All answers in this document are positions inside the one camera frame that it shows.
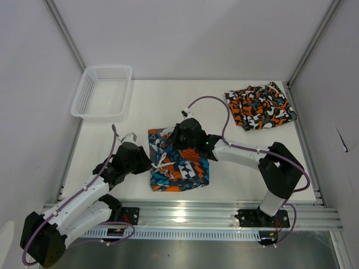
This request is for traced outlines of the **blue patterned shorts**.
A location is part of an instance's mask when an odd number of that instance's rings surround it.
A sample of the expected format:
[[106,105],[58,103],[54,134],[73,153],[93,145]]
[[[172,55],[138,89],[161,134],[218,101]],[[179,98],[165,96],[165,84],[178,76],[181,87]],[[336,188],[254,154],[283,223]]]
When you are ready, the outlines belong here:
[[176,150],[165,142],[173,128],[148,130],[150,187],[154,192],[184,192],[210,183],[210,164],[193,149]]

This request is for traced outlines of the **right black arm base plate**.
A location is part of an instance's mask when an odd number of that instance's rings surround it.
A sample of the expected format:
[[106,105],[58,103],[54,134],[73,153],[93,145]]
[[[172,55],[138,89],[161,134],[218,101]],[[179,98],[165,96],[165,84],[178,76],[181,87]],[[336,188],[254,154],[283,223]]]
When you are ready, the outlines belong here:
[[288,212],[279,210],[274,216],[268,216],[257,209],[239,209],[234,216],[242,228],[289,228],[290,222]]

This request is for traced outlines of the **orange black camouflage shorts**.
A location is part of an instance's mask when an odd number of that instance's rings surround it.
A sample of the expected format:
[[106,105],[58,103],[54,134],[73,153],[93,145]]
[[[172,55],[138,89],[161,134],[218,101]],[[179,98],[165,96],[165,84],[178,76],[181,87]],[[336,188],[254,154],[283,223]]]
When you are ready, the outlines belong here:
[[297,119],[297,114],[275,82],[248,86],[224,94],[237,126],[246,131],[280,127]]

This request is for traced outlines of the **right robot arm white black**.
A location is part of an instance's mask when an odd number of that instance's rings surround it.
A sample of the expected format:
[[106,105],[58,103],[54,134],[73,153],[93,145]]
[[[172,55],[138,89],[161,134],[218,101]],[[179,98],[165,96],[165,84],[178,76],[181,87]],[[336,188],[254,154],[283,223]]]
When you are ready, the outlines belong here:
[[257,208],[256,219],[262,226],[269,226],[277,218],[280,207],[295,192],[302,177],[308,177],[303,166],[280,142],[271,146],[250,146],[227,141],[223,135],[207,134],[200,123],[188,118],[177,123],[174,131],[165,142],[176,150],[193,149],[201,158],[212,161],[226,161],[240,164],[259,171],[267,192]]

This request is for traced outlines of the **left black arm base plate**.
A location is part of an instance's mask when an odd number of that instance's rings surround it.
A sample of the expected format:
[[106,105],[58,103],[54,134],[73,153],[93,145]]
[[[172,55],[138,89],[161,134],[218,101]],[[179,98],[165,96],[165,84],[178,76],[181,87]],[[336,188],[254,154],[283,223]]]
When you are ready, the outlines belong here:
[[138,207],[121,207],[115,209],[110,217],[110,221],[126,222],[137,225],[140,217],[140,209]]

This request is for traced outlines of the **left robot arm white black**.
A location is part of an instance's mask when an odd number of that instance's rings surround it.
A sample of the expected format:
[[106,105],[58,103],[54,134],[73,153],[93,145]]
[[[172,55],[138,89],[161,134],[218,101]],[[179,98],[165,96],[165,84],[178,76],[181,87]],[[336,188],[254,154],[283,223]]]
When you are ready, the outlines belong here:
[[30,256],[49,268],[84,232],[103,222],[118,223],[122,204],[110,191],[127,175],[141,174],[150,168],[151,160],[144,148],[134,142],[112,148],[78,191],[46,212],[32,212],[26,217],[20,240],[23,263],[30,265],[26,260]]

